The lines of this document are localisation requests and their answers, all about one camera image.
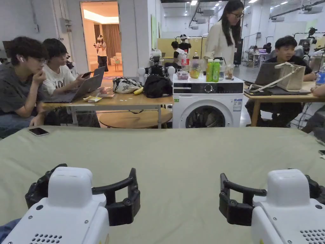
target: round wooden stool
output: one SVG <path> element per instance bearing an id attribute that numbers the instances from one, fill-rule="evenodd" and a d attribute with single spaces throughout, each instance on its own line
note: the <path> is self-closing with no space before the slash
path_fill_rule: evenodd
<path id="1" fill-rule="evenodd" d="M 166 124 L 173 114 L 165 108 L 161 108 L 162 125 Z M 108 128 L 143 129 L 158 126 L 158 111 L 145 110 L 139 114 L 130 111 L 101 114 L 99 121 Z"/>

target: washing machine control panel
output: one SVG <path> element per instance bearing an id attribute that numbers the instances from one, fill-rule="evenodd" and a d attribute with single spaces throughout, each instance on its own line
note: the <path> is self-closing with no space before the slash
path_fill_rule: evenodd
<path id="1" fill-rule="evenodd" d="M 243 83 L 174 83 L 174 94 L 241 94 Z"/>

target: smartphone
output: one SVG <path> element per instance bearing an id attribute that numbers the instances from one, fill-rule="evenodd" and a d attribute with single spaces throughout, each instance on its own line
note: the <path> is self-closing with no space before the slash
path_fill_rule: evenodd
<path id="1" fill-rule="evenodd" d="M 91 73 L 92 73 L 91 71 L 84 73 L 83 76 L 81 76 L 81 78 L 85 78 L 85 77 L 89 76 Z"/>
<path id="2" fill-rule="evenodd" d="M 45 136 L 49 134 L 48 131 L 42 128 L 33 128 L 33 129 L 29 129 L 28 131 L 32 133 L 34 136 Z"/>

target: brown curtain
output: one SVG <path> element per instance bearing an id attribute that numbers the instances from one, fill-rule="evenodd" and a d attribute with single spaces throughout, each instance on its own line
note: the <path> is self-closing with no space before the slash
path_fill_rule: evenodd
<path id="1" fill-rule="evenodd" d="M 109 65 L 117 52 L 121 52 L 120 27 L 118 24 L 106 24 L 103 27 L 103 38 L 106 43 L 106 54 Z"/>
<path id="2" fill-rule="evenodd" d="M 94 24 L 94 29 L 95 29 L 95 44 L 98 42 L 97 37 L 100 35 L 100 27 L 99 25 Z"/>

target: washing machine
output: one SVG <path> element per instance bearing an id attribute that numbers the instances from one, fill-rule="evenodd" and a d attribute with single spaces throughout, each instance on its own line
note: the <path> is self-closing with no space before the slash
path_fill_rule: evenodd
<path id="1" fill-rule="evenodd" d="M 173 128 L 239 127 L 244 82 L 173 76 Z"/>

